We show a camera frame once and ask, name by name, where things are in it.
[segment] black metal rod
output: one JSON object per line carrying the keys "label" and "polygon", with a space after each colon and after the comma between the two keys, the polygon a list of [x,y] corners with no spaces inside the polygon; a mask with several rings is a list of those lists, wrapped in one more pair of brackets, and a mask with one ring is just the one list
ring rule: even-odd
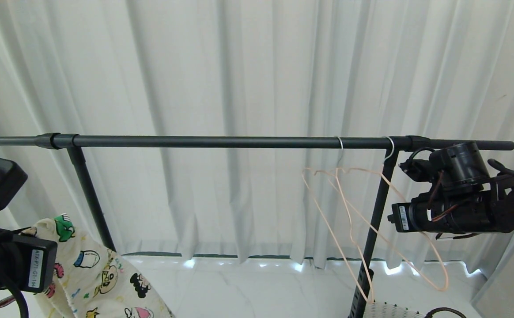
{"label": "black metal rod", "polygon": [[[75,134],[35,137],[0,137],[0,145],[39,145],[67,147],[159,147],[159,148],[341,148],[336,137],[234,137],[234,136],[80,136]],[[418,136],[393,136],[396,151],[420,147],[445,148],[472,140],[427,139]],[[390,149],[386,137],[342,137],[345,149]],[[474,140],[481,150],[513,150],[512,141]]]}
{"label": "black metal rod", "polygon": [[82,187],[82,192],[86,197],[90,213],[92,213],[94,223],[96,224],[96,228],[100,234],[100,239],[106,247],[112,251],[116,251],[112,235],[110,235],[108,224],[106,223],[104,213],[102,212],[102,207],[100,207],[100,201],[98,201],[92,179],[90,178],[90,173],[88,172],[88,167],[86,166],[84,153],[79,147],[68,147],[67,151],[69,153],[69,157],[71,157],[71,162],[75,167],[77,177],[79,178],[79,182]]}
{"label": "black metal rod", "polygon": [[[390,158],[388,158],[385,161],[384,166],[382,167],[382,175],[384,175],[386,177],[386,179],[388,179],[389,181],[390,181],[390,179],[392,179],[394,167],[397,164],[398,153],[399,153],[398,151],[395,151],[391,155],[391,151],[387,150],[386,154],[385,154],[385,157],[388,157],[389,155],[391,155],[391,156],[390,156]],[[384,181],[384,179],[381,178],[380,182],[378,183],[377,197],[374,200],[373,215],[370,218],[370,224],[377,230],[378,230],[379,226],[381,225],[382,214],[384,213],[384,210],[385,210],[386,197],[388,196],[388,194],[389,194],[389,185],[388,185],[388,183],[386,183]],[[372,228],[369,228],[369,233],[367,234],[367,241],[365,242],[365,247],[363,249],[363,257],[365,258],[365,263],[367,265],[367,268],[365,268],[365,266],[363,266],[363,264],[361,264],[361,268],[359,270],[359,279],[360,280],[361,280],[361,278],[363,280],[367,279],[367,277],[366,277],[367,270],[370,265],[370,260],[373,257],[374,244],[376,243],[376,241],[377,241],[377,233]],[[360,286],[364,285],[364,284],[365,284],[364,281],[359,282]],[[353,295],[353,301],[352,301],[351,310],[349,313],[349,318],[362,318],[366,305],[367,305],[366,301],[363,298],[363,296],[361,295],[359,288],[356,287],[355,293]]]}

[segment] white label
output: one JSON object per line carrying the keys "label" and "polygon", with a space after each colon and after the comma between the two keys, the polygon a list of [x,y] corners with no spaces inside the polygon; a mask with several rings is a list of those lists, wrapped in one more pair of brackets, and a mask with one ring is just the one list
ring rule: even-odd
{"label": "white label", "polygon": [[404,207],[404,205],[400,205],[398,209],[400,210],[400,220],[402,221],[402,229],[404,231],[408,231],[409,227],[408,219],[406,218],[406,208]]}
{"label": "white label", "polygon": [[29,280],[27,280],[27,287],[40,288],[41,287],[41,267],[43,266],[43,251],[33,250],[31,252],[31,262],[29,265]]}

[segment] child's garment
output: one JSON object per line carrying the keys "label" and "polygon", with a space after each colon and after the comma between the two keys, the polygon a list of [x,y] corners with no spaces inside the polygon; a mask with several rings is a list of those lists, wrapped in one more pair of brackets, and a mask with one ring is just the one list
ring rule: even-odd
{"label": "child's garment", "polygon": [[35,296],[47,318],[174,317],[132,264],[75,229],[67,215],[43,219],[22,235],[58,244],[53,283]]}

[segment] curtain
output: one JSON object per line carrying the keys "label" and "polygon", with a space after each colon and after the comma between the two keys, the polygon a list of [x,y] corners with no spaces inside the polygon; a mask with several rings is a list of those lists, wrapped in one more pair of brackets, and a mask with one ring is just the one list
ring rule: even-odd
{"label": "curtain", "polygon": [[[0,1],[0,135],[391,136],[514,141],[514,1]],[[340,257],[301,179],[336,149],[86,148],[119,252]],[[381,169],[384,151],[340,166]],[[482,151],[514,169],[514,151]],[[0,147],[29,174],[0,225],[69,213],[96,235],[66,151]],[[404,161],[407,154],[401,154]],[[306,174],[348,257],[337,193]],[[376,175],[342,177],[367,219]],[[400,169],[407,199],[429,185]],[[390,194],[390,204],[399,201]],[[382,234],[421,265],[419,234]],[[354,218],[358,244],[368,227]],[[494,269],[510,234],[438,242]],[[400,256],[378,240],[374,257]]]}

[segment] white floor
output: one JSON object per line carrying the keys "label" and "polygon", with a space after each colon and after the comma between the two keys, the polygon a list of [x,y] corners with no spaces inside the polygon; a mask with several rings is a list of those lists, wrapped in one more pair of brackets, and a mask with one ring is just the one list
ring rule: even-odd
{"label": "white floor", "polygon": [[[151,282],[179,318],[346,318],[355,285],[341,261],[329,261],[316,269],[305,261],[251,258],[237,264],[235,258],[126,257]],[[352,266],[358,269],[358,262]],[[449,289],[435,290],[409,267],[388,270],[384,262],[373,262],[377,302],[419,310],[425,314],[436,307],[460,310],[467,318],[479,314],[469,304],[484,284],[479,273],[468,274],[460,262],[447,265]],[[438,264],[428,263],[423,271],[442,286]],[[0,299],[7,292],[0,292]],[[41,318],[31,294],[26,294],[30,316]],[[453,317],[444,313],[437,317]],[[16,317],[12,304],[0,310],[0,317]]]}

